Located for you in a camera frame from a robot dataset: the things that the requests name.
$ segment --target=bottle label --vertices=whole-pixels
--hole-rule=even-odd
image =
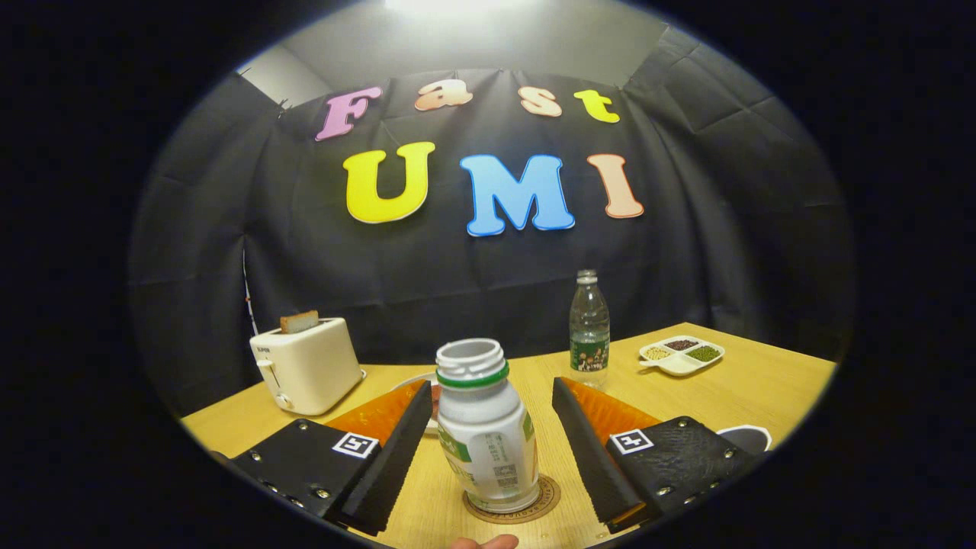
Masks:
[[[444,428],[440,425],[437,425],[437,437],[440,439],[440,446],[444,448],[445,452],[457,457],[459,461],[465,463],[471,462],[471,455],[468,453],[468,446],[454,440],[454,437],[452,437],[447,431],[444,431]]]
[[[438,425],[447,463],[468,492],[468,497],[478,496],[478,501],[492,501],[518,496],[532,489],[538,479],[539,457],[535,428],[528,419],[528,412],[520,429],[517,425],[512,426],[518,429],[513,434],[525,435],[524,441],[521,437],[513,440],[502,433],[492,432],[476,435],[467,445],[459,443]]]
[[[607,367],[610,338],[594,343],[569,342],[569,367],[581,372],[595,372]]]

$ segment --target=letter m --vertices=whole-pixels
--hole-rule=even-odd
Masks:
[[[562,160],[537,154],[525,164],[521,181],[516,181],[502,161],[492,154],[476,154],[461,159],[461,167],[471,174],[474,219],[468,223],[471,236],[491,236],[505,230],[505,222],[495,214],[495,202],[521,231],[529,221],[532,202],[536,215],[532,225],[541,231],[558,231],[576,225],[566,209],[559,183]]]

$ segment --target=hand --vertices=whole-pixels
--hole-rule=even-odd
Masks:
[[[451,544],[450,549],[515,549],[518,546],[518,538],[510,533],[497,535],[492,539],[478,545],[473,539],[459,537]]]

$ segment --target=barcode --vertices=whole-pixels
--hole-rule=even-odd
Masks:
[[[503,465],[501,467],[495,467],[495,478],[510,477],[514,474],[515,474],[514,465]]]

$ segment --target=green bottle ring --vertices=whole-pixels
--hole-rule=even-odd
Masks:
[[[472,387],[485,387],[486,385],[492,385],[508,377],[508,360],[505,361],[505,366],[497,372],[489,375],[488,377],[482,377],[481,379],[447,379],[441,377],[440,372],[437,373],[437,382],[444,387],[456,387],[458,389],[470,389]]]

